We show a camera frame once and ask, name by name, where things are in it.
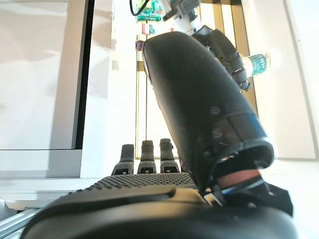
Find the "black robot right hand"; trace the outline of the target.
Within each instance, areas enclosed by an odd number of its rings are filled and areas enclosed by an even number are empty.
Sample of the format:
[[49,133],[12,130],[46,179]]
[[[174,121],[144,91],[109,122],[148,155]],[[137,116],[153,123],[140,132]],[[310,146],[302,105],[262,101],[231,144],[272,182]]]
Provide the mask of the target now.
[[23,239],[297,239],[288,192],[244,171],[274,148],[238,84],[197,39],[143,45],[145,70],[183,172],[122,174],[60,197]]

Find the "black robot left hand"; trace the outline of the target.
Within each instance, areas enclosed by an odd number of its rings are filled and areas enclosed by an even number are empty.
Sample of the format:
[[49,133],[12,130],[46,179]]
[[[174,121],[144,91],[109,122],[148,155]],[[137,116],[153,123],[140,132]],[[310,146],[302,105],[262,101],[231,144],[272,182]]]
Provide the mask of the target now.
[[241,90],[250,88],[248,75],[238,50],[231,41],[218,29],[206,25],[192,35],[221,62]]

